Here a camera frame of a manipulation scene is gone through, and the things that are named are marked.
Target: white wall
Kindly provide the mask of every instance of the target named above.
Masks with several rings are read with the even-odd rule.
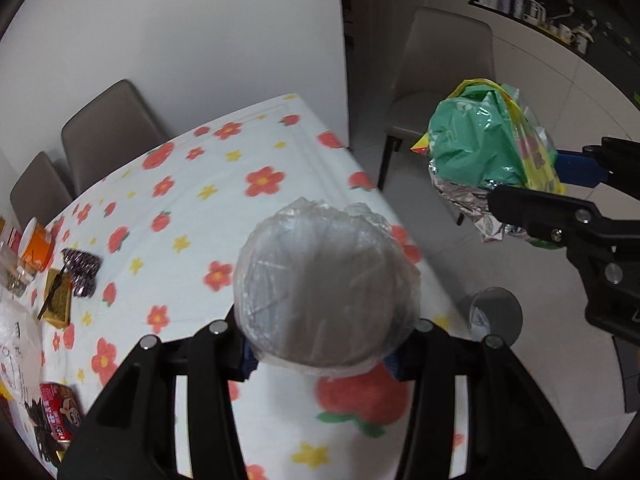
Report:
[[[9,163],[6,155],[0,150],[0,215],[11,220],[17,226],[14,209],[11,207],[9,193],[18,180],[18,173]]]
[[[0,41],[0,149],[22,172],[119,79],[172,135],[298,92],[348,140],[340,0],[26,0]]]

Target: plastic bag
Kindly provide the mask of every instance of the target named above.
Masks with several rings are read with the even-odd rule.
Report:
[[[0,380],[22,402],[40,398],[42,340],[38,327],[17,301],[0,297]]]
[[[251,233],[234,273],[236,321],[261,361],[367,372],[409,335],[420,272],[385,219],[300,198]]]
[[[509,93],[487,79],[465,80],[440,102],[412,149],[424,152],[426,146],[436,174],[454,184],[564,192],[555,150],[549,152]]]

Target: mug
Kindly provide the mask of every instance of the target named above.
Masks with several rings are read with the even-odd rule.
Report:
[[[575,37],[575,46],[578,49],[578,52],[580,52],[580,54],[586,54],[587,53],[587,44],[588,44],[587,38],[585,38],[581,34],[577,34],[576,35],[576,37]]]
[[[571,43],[574,40],[574,34],[566,25],[560,25],[558,27],[558,38],[560,38],[565,43]]]
[[[32,218],[20,240],[18,257],[28,266],[42,272],[47,268],[52,256],[53,240],[51,235],[35,218]]]

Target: floral tablecloth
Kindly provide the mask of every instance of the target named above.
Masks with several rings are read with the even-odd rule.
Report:
[[[303,196],[338,208],[365,202],[394,227],[422,280],[422,313],[451,333],[462,320],[431,268],[340,140],[295,94],[187,132],[87,190],[50,227],[60,249],[104,259],[90,299],[73,298],[71,325],[42,324],[42,380],[70,384],[87,411],[142,335],[192,335],[224,317],[239,250],[255,225]],[[35,312],[44,275],[22,298]],[[178,381],[178,470],[190,475],[186,380]],[[398,465],[411,385],[382,365],[328,380],[261,365],[230,383],[250,480],[385,479]],[[458,388],[452,475],[466,461],[465,389]],[[18,431],[36,450],[26,412]],[[55,473],[52,466],[47,468]]]

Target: red flower print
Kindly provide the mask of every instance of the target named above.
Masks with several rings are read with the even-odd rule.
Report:
[[[286,117],[281,118],[280,122],[285,126],[293,126],[294,124],[298,124],[300,120],[299,115],[288,115]]]
[[[104,208],[104,217],[107,218],[107,216],[111,216],[111,213],[113,213],[114,209],[116,209],[115,202],[111,202],[110,204],[108,204],[107,207]]]
[[[347,184],[349,184],[351,189],[356,189],[358,187],[361,187],[366,191],[371,191],[373,188],[375,188],[375,186],[371,183],[369,176],[364,171],[353,173],[349,177]]]
[[[210,129],[211,128],[207,128],[206,126],[200,126],[195,129],[193,135],[195,135],[196,137],[199,137],[201,135],[206,134]]]
[[[55,222],[53,222],[53,225],[51,226],[51,238],[53,238],[54,240],[58,238],[58,234],[60,232],[60,229],[62,229],[62,224],[64,221],[65,217],[61,216]]]
[[[151,325],[154,334],[159,334],[160,331],[169,324],[169,321],[169,318],[166,316],[166,305],[152,306],[149,315],[146,316],[146,323]]]
[[[344,144],[333,132],[318,135],[318,140],[328,148],[344,148]]]
[[[416,264],[420,261],[420,259],[422,258],[422,255],[420,254],[420,249],[415,245],[407,244],[407,242],[409,241],[409,238],[406,234],[406,229],[404,227],[399,225],[392,225],[391,235],[393,238],[396,239],[396,242],[402,245],[402,251],[404,252],[404,256],[406,256],[407,259],[412,264]]]
[[[254,171],[246,176],[249,187],[244,194],[247,196],[256,196],[260,193],[272,195],[280,190],[279,183],[284,179],[282,171],[273,171],[271,166],[262,168],[260,171]]]
[[[229,381],[229,398],[231,400],[236,400],[240,397],[240,388],[238,388],[238,383],[235,381]]]
[[[363,375],[321,378],[316,383],[316,401],[324,410],[318,420],[353,420],[365,435],[377,438],[385,433],[384,426],[402,417],[409,390],[407,383],[396,381],[380,363]]]
[[[74,347],[74,341],[76,340],[76,328],[74,324],[70,324],[65,328],[62,333],[62,342],[65,344],[67,350],[71,350]]]
[[[164,177],[160,182],[154,186],[154,193],[152,196],[164,196],[174,186],[175,180],[172,180],[170,176]]]
[[[167,227],[169,225],[169,222],[171,221],[171,218],[169,216],[170,214],[171,212],[169,211],[162,211],[158,216],[156,216],[154,218],[154,221],[151,222],[151,230],[157,233],[158,231],[162,231],[162,229]]]
[[[220,262],[211,262],[209,264],[209,273],[204,277],[204,284],[217,292],[224,286],[231,285],[231,264],[221,264]]]
[[[91,369],[100,377],[102,386],[109,382],[118,369],[118,365],[114,362],[115,359],[115,345],[107,343],[104,338],[98,339],[95,355],[91,358]]]
[[[214,136],[220,140],[227,140],[232,135],[237,135],[241,131],[242,123],[227,123],[219,130],[213,132]]]
[[[404,256],[406,256],[412,264],[418,263],[422,258],[420,249],[415,245],[403,245],[402,250],[404,251]]]
[[[111,254],[117,252],[122,247],[122,243],[129,236],[129,230],[126,227],[118,227],[109,237],[107,248]]]
[[[116,284],[111,282],[104,288],[102,292],[102,300],[107,302],[107,306],[111,306],[116,301]]]
[[[142,163],[142,167],[145,170],[157,168],[158,166],[160,166],[160,164],[167,160],[173,150],[174,144],[171,141],[164,143],[159,148],[151,150],[146,156],[145,161]]]
[[[406,229],[400,225],[391,226],[391,235],[400,245],[404,245],[408,240]]]
[[[82,211],[78,213],[78,225],[86,220],[89,216],[89,211],[91,211],[91,204],[87,204],[82,208]]]
[[[204,150],[198,146],[197,148],[193,148],[192,150],[189,150],[189,153],[187,153],[187,156],[185,158],[188,158],[189,160],[193,160],[194,158],[202,155],[203,153],[204,153]]]
[[[264,476],[264,468],[255,464],[246,466],[246,476],[248,480],[267,480]]]

